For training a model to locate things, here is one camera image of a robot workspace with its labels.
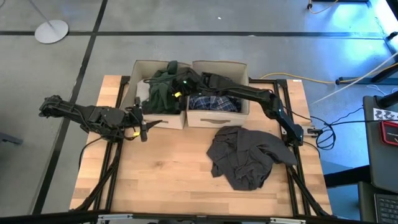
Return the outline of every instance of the blue plaid fabric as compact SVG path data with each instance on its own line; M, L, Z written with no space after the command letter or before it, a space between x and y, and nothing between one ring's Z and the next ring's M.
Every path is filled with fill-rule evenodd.
M241 99L230 96L191 96L189 99L190 110L217 110L240 112Z

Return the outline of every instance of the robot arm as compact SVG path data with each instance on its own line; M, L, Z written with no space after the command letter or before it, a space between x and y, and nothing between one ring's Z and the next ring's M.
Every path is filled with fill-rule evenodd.
M147 141L147 131L161 121L145 123L139 100L136 104L123 110L108 106L81 106L69 103L54 95L45 99L40 107L39 116L64 117L80 124L85 132L93 131L111 142L132 140L134 137L125 137L122 130L131 127L140 127L141 141Z
M286 143L296 146L303 145L303 128L294 124L285 113L282 101L270 90L262 90L250 86L240 85L230 79L212 73L203 73L200 77L190 68L177 78L177 86L183 95L202 93L204 95L228 95L245 100L255 101L269 119L276 119L286 130Z

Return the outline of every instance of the wooden tabletop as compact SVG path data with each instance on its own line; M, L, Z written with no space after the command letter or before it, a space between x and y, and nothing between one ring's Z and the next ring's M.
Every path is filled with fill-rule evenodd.
M115 106L120 80L121 76L104 77L97 106ZM302 82L288 80L287 83L293 111L309 117ZM251 86L273 89L271 84ZM294 121L310 125L298 116L294 116ZM243 127L280 136L277 121L268 119L254 102L250 104L250 114ZM111 211L291 217L283 164L274 164L264 186L253 191L233 190L225 176L211 176L212 161L206 151L216 132L217 129L212 128L152 128L147 142L124 141ZM131 134L131 130L126 132L127 136ZM87 141L97 137L90 133ZM310 137L304 141L315 144ZM86 148L70 208L79 206L98 183L105 147L106 141L101 140ZM307 188L323 209L331 213L317 150L304 144L300 155ZM300 190L297 186L295 189L298 209L303 213ZM104 208L108 186L103 192L101 208Z

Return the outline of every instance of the concrete floor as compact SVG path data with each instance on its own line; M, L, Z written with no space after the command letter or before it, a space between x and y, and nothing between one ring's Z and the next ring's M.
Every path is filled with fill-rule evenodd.
M49 19L68 22L71 31L92 31L102 1L35 2ZM99 30L355 32L366 36L381 33L375 15L386 14L376 0L373 9L341 3L317 15L308 13L306 5L307 0L109 0ZM327 5L316 3L314 10ZM33 31L42 22L27 1L6 0L0 8L0 30ZM38 108L46 96L69 99L89 38L68 36L42 45L32 36L0 35L0 131L24 139L21 146L0 144L0 216L30 212L60 124L60 119L38 117ZM384 41L373 37L98 36L77 103L95 104L103 75L130 75L137 59L237 60L248 64L253 78L287 72L333 81L364 75L390 56ZM340 88L307 81L304 86L308 102ZM384 91L394 87L380 86ZM365 86L353 86L310 105L310 112L331 122L361 107L364 95L376 94ZM363 119L363 113L348 119ZM364 124L337 126L335 131L335 148L321 151L324 173L369 163ZM85 142L86 134L72 123L43 212L68 210ZM333 213L359 218L355 192L331 189L329 194ZM350 201L347 194L354 195Z

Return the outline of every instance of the floor lamp base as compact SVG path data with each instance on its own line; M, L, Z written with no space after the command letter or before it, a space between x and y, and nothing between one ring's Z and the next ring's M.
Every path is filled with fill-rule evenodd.
M69 31L68 24L61 20L44 22L35 31L35 38L43 44L52 44L62 40Z

